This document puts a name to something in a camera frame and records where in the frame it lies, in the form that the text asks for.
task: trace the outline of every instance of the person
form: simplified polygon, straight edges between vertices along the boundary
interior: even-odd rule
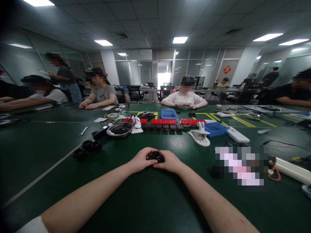
[[[173,94],[177,91],[179,91],[179,87],[175,86],[174,89],[172,89],[169,94]]]
[[[113,86],[107,84],[107,78],[102,69],[87,69],[86,75],[87,80],[91,80],[95,87],[92,89],[90,96],[79,105],[79,108],[89,110],[110,104],[118,104],[117,92]]]
[[[229,88],[230,85],[228,84],[228,82],[229,82],[229,78],[224,78],[219,84],[217,84],[217,87]],[[227,94],[225,92],[216,92],[215,94],[218,96],[218,99],[220,102],[223,102],[227,97]]]
[[[57,87],[49,83],[49,80],[39,75],[29,75],[21,80],[36,94],[28,98],[13,100],[7,104],[0,105],[0,111],[11,111],[19,108],[32,107],[41,104],[57,102],[68,102],[66,95]]]
[[[81,103],[81,92],[71,68],[64,62],[59,54],[46,53],[45,57],[51,64],[59,67],[56,75],[49,71],[48,76],[58,80],[61,90],[70,91],[73,102]]]
[[[272,69],[272,72],[268,73],[266,76],[264,76],[261,80],[261,82],[263,82],[263,87],[268,87],[270,86],[278,77],[279,77],[279,72],[278,72],[279,68],[278,67],[274,67]]]
[[[311,68],[293,77],[293,83],[279,86],[267,93],[267,104],[311,107]]]
[[[0,101],[9,102],[24,99],[33,94],[28,87],[17,86],[0,80]]]
[[[181,78],[179,91],[175,92],[161,101],[161,104],[180,107],[189,105],[189,108],[196,109],[207,105],[207,101],[191,91],[194,85],[194,78],[184,75]]]
[[[148,153],[154,151],[157,149],[142,149],[131,161],[73,191],[17,233],[79,231],[129,176],[151,165],[175,173],[183,180],[213,232],[258,232],[241,212],[172,152],[159,151],[164,163],[147,160]]]

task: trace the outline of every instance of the red sign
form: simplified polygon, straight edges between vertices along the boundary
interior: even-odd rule
[[[231,71],[230,66],[227,66],[226,68],[224,68],[224,73],[228,74]]]

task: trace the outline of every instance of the hand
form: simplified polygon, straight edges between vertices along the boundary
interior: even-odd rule
[[[176,104],[175,104],[175,107],[180,107],[180,106],[185,106],[185,104],[182,103],[182,102],[179,102],[179,103],[176,103]]]
[[[137,155],[131,161],[128,162],[128,165],[133,171],[133,173],[140,172],[146,167],[152,164],[156,164],[158,162],[157,160],[147,160],[148,154],[154,151],[157,151],[157,149],[146,147],[141,151],[139,151]]]
[[[98,108],[98,104],[89,104],[88,106],[85,107],[85,109],[87,110],[90,110],[90,109],[93,109],[93,108]]]
[[[53,74],[52,72],[48,71],[48,76],[50,76],[51,78],[55,76],[55,74]]]
[[[154,164],[154,168],[165,169],[169,172],[178,173],[182,170],[182,166],[184,165],[179,158],[169,150],[159,150],[159,152],[164,156],[164,163]]]
[[[196,108],[198,108],[198,106],[197,105],[190,105],[189,108],[196,109]]]
[[[86,106],[87,106],[87,103],[82,102],[82,103],[80,103],[79,108],[80,108],[80,109],[83,109],[83,108],[85,108]]]
[[[1,104],[0,105],[0,111],[6,112],[16,109],[15,105],[9,105],[9,104]]]

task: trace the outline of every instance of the desk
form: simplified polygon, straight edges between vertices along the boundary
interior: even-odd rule
[[[132,114],[149,109],[161,116],[164,105],[131,104]],[[179,119],[196,112],[197,119],[214,119],[215,105],[181,110]],[[33,182],[53,164],[87,140],[100,127],[93,121],[104,117],[101,109],[81,110],[77,105],[57,107],[44,113],[27,113],[18,123],[0,131],[2,203]],[[279,114],[289,120],[286,114]],[[283,121],[265,117],[264,121],[222,118],[259,146],[278,140],[311,149],[310,133]],[[80,137],[84,127],[90,128]],[[268,134],[257,131],[272,128]],[[7,224],[19,229],[51,205],[110,170],[128,162],[144,147],[171,150],[221,195],[230,201],[260,232],[309,232],[311,201],[302,194],[301,184],[285,175],[281,182],[265,180],[264,191],[249,191],[236,181],[216,180],[209,170],[215,164],[214,148],[232,141],[227,135],[210,138],[211,146],[201,147],[186,132],[143,132],[124,139],[102,139],[103,151],[89,154],[83,162],[68,156],[47,175],[18,197],[5,210]],[[289,160],[308,152],[283,144],[269,143],[269,154]],[[80,232],[210,232],[195,200],[175,174],[146,168],[129,177],[99,208]]]

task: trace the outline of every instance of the blue plastic tray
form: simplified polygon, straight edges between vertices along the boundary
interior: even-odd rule
[[[175,113],[175,110],[172,109],[162,109],[161,118],[167,120],[176,120],[177,122],[177,115]]]
[[[215,136],[220,136],[226,134],[229,127],[224,126],[218,122],[206,123],[204,124],[205,131],[209,132],[208,137],[212,138]]]

